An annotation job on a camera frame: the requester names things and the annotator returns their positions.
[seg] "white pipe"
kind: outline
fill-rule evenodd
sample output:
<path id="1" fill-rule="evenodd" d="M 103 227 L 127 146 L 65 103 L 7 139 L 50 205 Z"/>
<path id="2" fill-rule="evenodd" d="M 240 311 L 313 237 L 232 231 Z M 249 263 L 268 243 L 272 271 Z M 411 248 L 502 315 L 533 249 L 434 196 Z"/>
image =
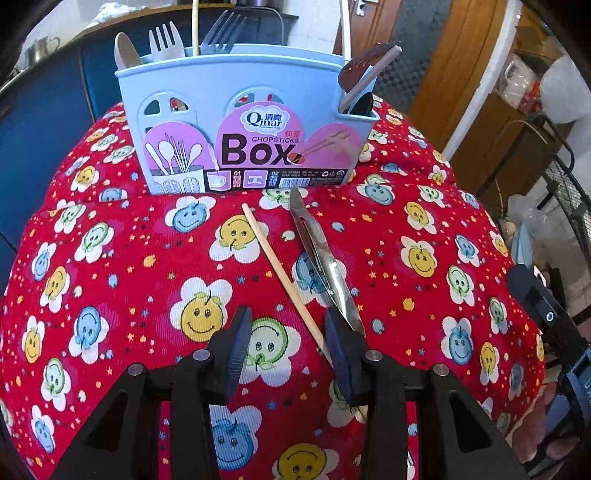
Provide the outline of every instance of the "white pipe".
<path id="1" fill-rule="evenodd" d="M 499 32 L 499 37 L 496 39 L 495 48 L 492 50 L 492 55 L 488 61 L 488 65 L 480 79 L 480 85 L 476 89 L 470 104 L 468 104 L 462 119 L 458 123 L 452 137 L 443 149 L 443 156 L 450 160 L 464 137 L 470 130 L 474 120 L 478 116 L 480 109 L 484 105 L 486 98 L 495 87 L 496 81 L 501 74 L 503 65 L 506 62 L 507 56 L 511 51 L 513 40 L 515 39 L 516 26 L 519 24 L 521 18 L 521 2 L 519 0 L 508 0 L 505 9 L 505 16 Z"/>

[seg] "white plastic fork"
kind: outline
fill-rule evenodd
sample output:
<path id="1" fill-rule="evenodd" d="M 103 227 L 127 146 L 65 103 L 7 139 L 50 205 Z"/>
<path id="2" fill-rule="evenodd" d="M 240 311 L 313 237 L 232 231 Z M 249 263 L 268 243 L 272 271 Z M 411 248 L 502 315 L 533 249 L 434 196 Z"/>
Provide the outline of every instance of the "white plastic fork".
<path id="1" fill-rule="evenodd" d="M 152 52 L 152 61 L 183 58 L 185 56 L 183 40 L 181 40 L 181 35 L 178 33 L 177 27 L 174 26 L 174 23 L 170 22 L 170 31 L 173 33 L 174 43 L 170 39 L 168 28 L 165 24 L 162 25 L 162 30 L 164 31 L 164 39 L 166 40 L 166 43 L 164 43 L 159 27 L 156 27 L 158 43 L 156 43 L 156 39 L 154 38 L 154 32 L 150 30 L 150 51 Z"/>

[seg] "chopstick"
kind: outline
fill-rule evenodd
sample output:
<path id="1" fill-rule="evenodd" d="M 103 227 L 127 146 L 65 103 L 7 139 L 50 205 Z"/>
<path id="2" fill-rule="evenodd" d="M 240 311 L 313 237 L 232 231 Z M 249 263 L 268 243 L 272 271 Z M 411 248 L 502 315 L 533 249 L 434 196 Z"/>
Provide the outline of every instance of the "chopstick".
<path id="1" fill-rule="evenodd" d="M 191 38 L 193 40 L 193 56 L 199 55 L 199 0 L 193 0 L 191 12 Z"/>
<path id="2" fill-rule="evenodd" d="M 265 255 L 267 256 L 269 262 L 271 263 L 273 270 L 279 278 L 279 281 L 281 282 L 283 288 L 285 289 L 289 298 L 293 302 L 295 309 L 300 314 L 300 317 L 303 320 L 304 325 L 312 335 L 312 338 L 316 342 L 316 345 L 318 345 L 318 348 L 320 348 L 322 354 L 326 357 L 326 360 L 328 361 L 330 367 L 334 369 L 332 364 L 332 358 L 330 357 L 330 352 L 326 344 L 326 340 L 324 339 L 324 335 L 322 335 L 322 332 L 318 328 L 318 325 L 316 325 L 316 322 L 312 318 L 312 315 L 310 315 L 310 312 L 308 312 L 306 305 L 301 300 L 300 295 L 296 291 L 296 288 L 294 287 L 290 278 L 287 276 L 287 273 L 285 273 L 285 270 L 283 269 L 281 262 L 279 262 L 277 255 L 273 251 L 271 244 L 268 242 L 267 237 L 261 232 L 261 229 L 258 226 L 258 222 L 256 221 L 255 216 L 252 214 L 250 207 L 246 203 L 242 204 L 242 211 L 244 212 L 244 215 L 246 216 L 246 219 L 248 220 L 248 223 L 251 226 L 252 231 L 256 236 L 256 239 L 258 240 L 263 251 L 265 252 Z M 358 407 L 357 410 L 367 420 L 367 406 Z"/>

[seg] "plastic cutlery caddy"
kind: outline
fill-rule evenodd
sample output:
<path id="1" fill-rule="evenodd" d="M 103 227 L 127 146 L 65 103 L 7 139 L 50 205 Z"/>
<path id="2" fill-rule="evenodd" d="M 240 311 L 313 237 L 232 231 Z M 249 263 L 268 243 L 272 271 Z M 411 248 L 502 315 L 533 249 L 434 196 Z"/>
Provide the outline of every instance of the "plastic cutlery caddy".
<path id="1" fill-rule="evenodd" d="M 185 50 L 116 72 L 152 194 L 347 182 L 378 116 L 337 111 L 343 57 L 260 44 Z"/>

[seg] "metal pot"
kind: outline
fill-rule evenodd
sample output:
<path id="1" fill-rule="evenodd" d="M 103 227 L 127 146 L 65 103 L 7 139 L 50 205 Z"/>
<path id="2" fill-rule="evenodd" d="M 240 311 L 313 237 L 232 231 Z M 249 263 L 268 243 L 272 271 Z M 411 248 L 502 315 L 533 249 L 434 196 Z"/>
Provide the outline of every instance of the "metal pot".
<path id="1" fill-rule="evenodd" d="M 270 7 L 281 12 L 283 11 L 284 0 L 238 0 L 239 7 Z"/>

